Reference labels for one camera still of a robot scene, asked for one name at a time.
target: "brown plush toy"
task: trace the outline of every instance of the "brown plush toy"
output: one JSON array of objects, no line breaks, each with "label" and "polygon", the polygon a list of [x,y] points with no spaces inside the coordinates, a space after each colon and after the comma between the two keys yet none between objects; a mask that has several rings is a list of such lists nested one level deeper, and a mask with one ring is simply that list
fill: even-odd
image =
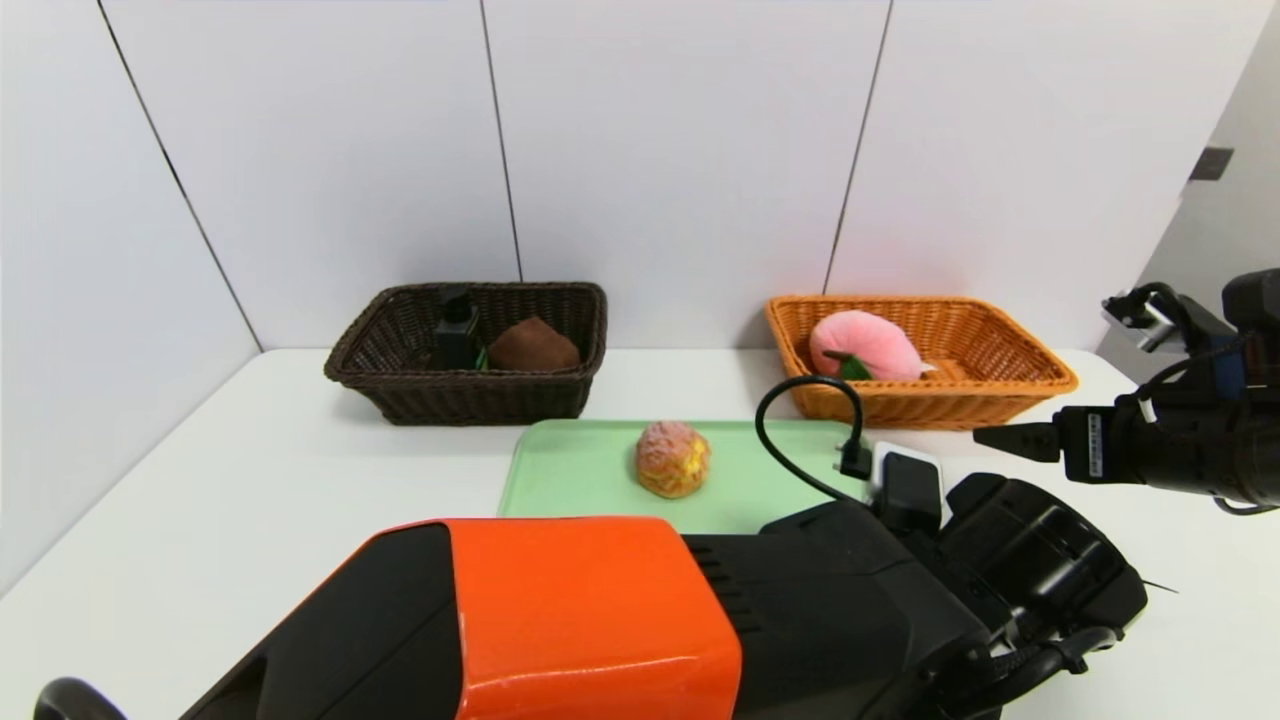
[{"label": "brown plush toy", "polygon": [[577,346],[539,316],[507,328],[489,346],[489,366],[495,370],[567,370],[582,363]]}]

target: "green tray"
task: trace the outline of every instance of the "green tray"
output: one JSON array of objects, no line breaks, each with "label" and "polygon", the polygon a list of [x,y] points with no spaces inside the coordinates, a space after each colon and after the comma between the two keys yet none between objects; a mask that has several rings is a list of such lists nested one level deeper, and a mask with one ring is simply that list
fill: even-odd
[{"label": "green tray", "polygon": [[[502,518],[654,515],[681,533],[756,533],[764,524],[829,498],[764,451],[750,421],[690,423],[712,446],[701,489],[667,500],[635,477],[635,442],[648,423],[545,420],[525,430],[511,461]],[[831,420],[771,420],[769,438],[827,484],[865,498],[865,483],[832,468],[849,425]]]}]

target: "label sticker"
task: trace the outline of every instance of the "label sticker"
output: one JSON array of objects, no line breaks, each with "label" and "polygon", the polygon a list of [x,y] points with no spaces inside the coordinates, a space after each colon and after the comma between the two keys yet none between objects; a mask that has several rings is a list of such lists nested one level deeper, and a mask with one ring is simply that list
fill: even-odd
[{"label": "label sticker", "polygon": [[1089,477],[1102,477],[1102,415],[1089,415]]}]

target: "basket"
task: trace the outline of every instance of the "basket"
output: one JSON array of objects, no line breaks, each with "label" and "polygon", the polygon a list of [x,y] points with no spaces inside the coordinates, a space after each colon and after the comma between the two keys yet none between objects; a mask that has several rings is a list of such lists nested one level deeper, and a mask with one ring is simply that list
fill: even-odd
[{"label": "basket", "polygon": [[[538,315],[577,346],[582,364],[552,373],[428,370],[440,291],[466,287],[489,346]],[[325,375],[371,400],[397,425],[524,425],[577,418],[604,360],[604,291],[593,283],[431,283],[378,295],[329,354]]]},{"label": "basket", "polygon": [[[968,297],[795,295],[774,297],[765,314],[788,377],[815,373],[809,334],[841,310],[865,310],[901,327],[937,370],[910,382],[859,380],[864,421],[876,428],[966,430],[1007,423],[1078,380],[1061,360],[998,307]],[[797,387],[791,396],[806,418],[850,421],[840,391]]]}]

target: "table surface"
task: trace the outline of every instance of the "table surface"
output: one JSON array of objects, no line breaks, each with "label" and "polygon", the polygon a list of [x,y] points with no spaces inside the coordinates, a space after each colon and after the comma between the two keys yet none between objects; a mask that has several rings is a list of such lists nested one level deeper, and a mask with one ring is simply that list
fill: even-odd
[{"label": "table surface", "polygon": [[[1059,354],[1098,405],[1133,389],[1097,356]],[[403,523],[492,516],[524,428],[396,428],[326,380],[326,352],[246,365],[0,598],[0,717],[84,678],[131,720],[180,715],[364,539]],[[584,418],[748,419],[782,378],[773,351],[613,350]],[[796,416],[780,398],[774,416]],[[1092,671],[1059,676],[1006,717],[1266,717],[1280,678],[1280,516],[1231,518],[1198,496],[1066,482],[968,433],[869,430],[970,471],[1020,477],[1075,506],[1144,578],[1151,603]]]}]

